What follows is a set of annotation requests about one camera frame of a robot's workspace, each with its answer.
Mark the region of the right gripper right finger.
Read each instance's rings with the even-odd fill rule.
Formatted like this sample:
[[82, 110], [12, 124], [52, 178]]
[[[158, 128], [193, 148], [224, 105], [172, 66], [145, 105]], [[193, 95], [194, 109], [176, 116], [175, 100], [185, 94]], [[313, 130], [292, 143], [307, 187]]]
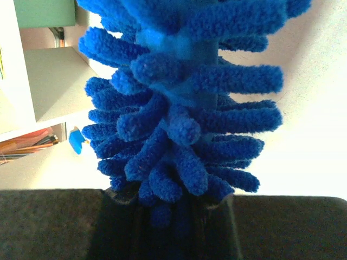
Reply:
[[346, 259], [346, 200], [228, 196], [204, 235], [204, 259]]

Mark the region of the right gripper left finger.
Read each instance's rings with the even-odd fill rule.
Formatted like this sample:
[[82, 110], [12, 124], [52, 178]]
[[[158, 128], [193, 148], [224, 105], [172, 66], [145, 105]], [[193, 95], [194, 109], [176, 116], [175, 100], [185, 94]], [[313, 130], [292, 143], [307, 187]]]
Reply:
[[1, 259], [128, 259], [136, 194], [1, 191]]

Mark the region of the blue microfiber duster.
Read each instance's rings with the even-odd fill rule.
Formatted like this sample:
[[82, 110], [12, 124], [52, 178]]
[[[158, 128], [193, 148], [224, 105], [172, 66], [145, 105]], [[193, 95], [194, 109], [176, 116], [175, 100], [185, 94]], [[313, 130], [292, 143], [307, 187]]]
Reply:
[[189, 196], [222, 200], [256, 192], [246, 168], [264, 148], [254, 133], [276, 130], [274, 101], [232, 94], [278, 93], [280, 67], [242, 66], [220, 50], [260, 53], [268, 36], [310, 1], [78, 1], [101, 18], [79, 41], [88, 58], [115, 69], [85, 86], [94, 109], [83, 128], [114, 190], [139, 183], [156, 228], [188, 222]]

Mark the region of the white bookshelf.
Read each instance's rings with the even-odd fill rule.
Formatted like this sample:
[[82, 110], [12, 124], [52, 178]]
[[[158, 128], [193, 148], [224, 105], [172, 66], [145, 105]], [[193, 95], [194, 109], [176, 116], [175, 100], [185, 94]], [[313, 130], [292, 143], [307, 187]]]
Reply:
[[95, 71], [77, 49], [85, 19], [75, 1], [74, 26], [20, 29], [14, 1], [1, 1], [1, 140], [91, 108], [84, 85]]

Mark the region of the blue small box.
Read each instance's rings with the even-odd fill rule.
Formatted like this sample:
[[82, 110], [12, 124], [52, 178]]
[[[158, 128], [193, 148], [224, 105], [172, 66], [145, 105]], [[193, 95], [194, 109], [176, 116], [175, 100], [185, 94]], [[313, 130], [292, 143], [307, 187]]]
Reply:
[[85, 138], [77, 127], [74, 127], [70, 131], [68, 142], [76, 154], [81, 154], [82, 144], [85, 142]]

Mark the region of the green desk organizer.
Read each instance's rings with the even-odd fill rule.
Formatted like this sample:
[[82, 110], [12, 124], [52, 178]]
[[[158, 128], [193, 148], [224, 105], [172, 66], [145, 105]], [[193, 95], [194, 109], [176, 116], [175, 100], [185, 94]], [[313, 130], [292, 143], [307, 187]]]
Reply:
[[74, 0], [17, 0], [14, 6], [20, 29], [75, 25]]

